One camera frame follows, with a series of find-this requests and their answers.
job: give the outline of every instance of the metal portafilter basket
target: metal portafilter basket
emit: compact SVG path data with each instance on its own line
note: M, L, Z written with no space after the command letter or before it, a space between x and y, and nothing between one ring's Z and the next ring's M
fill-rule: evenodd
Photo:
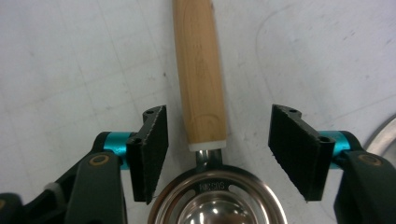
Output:
M163 190L148 223L287 223L268 186L222 163L226 116L210 0L175 0L174 28L183 118L197 166Z

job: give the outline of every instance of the teal metal part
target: teal metal part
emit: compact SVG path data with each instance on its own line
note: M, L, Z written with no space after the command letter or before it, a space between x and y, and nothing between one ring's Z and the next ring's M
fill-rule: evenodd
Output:
M319 131L321 136L329 137L335 140L334 151L332 152L332 157L335 158L343 150L350 150L351 146L347 141L347 138L343 133L339 131ZM332 162L330 165L331 169L338 169L339 167Z
M112 150L114 154L122 159L121 170L129 169L128 163L126 162L126 141L131 135L133 135L133 133L112 132L108 134L105 141L104 149Z

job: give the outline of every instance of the circular metal rim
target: circular metal rim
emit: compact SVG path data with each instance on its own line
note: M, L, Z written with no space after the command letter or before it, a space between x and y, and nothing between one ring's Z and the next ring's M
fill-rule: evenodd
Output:
M366 144L366 150L384 156L396 138L396 115L384 122Z
M228 179L239 183L238 187L246 191L259 204L266 223L287 223L282 205L267 185L245 170L224 165L224 168L220 170L198 173L192 169L178 176L158 196L148 216L148 224L169 223L172 209L189 187L210 178Z

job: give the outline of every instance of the white table surface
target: white table surface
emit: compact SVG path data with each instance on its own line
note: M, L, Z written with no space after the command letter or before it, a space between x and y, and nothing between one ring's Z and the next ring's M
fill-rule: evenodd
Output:
M364 144L396 113L396 4L214 0L228 110L227 164L267 183L289 223L335 223L341 171L306 203L267 146L271 105ZM0 1L0 191L25 203L102 131L138 131L167 105L170 147L156 195L193 168L181 118L171 0ZM123 173L129 223L146 223Z

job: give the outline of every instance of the scratch mark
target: scratch mark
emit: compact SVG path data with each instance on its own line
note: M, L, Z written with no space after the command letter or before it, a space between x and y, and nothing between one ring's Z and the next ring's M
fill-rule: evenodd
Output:
M260 63L260 60L259 60L259 50L258 50L260 32L262 31L262 28L264 27L264 25L270 19L272 19L274 16L276 16L279 12L288 10L289 8L293 7L294 5L295 4L290 4L290 5L287 5L285 7L282 7L279 10L275 10L275 11L271 12L266 18L264 18L264 20L262 20L262 23L260 24L260 27L259 27L259 29L257 30L257 33L256 33L255 46L254 46L254 49L256 51L256 60L257 60L257 62L259 64L259 67L260 67L261 71L263 71L263 69L262 69L262 64ZM272 93L271 89L269 88L270 85L269 85L268 80L267 80L267 78L265 76L264 76L264 82L265 82L265 85L266 85L266 87L267 87L267 89L268 89L268 91L270 93L271 100L274 102L275 101L274 94Z
M390 95L390 96L388 96L388 97L382 98L382 99L380 99L380 100L378 100L378 101L375 101L375 102L372 102L372 103L370 103L370 104L368 104L368 105L364 105L364 106L361 106L361 107L359 107L359 108L357 108L357 109L354 109L354 110L352 110L352 111L346 112L345 114L340 115L340 116L337 116L337 117L335 117L334 119L332 119L332 122L333 122L333 121L336 121L336 120L338 120L338 119L342 119L342 118L344 118L344 117L346 117L346 116L349 116L349 115L351 115L351 114L353 114L353 113L356 113L356 112L358 112L358 111L362 111L363 109L366 109L366 108L371 107L371 106L373 106L373 105L378 105L378 104L380 104L380 103L382 103L382 102L384 102L384 101L387 101L387 100L389 100L389 99L392 99L392 98L396 98L396 94L392 94L392 95ZM327 124L327 123L329 123L329 121L323 122L323 123L319 124L319 126L320 126L320 125Z

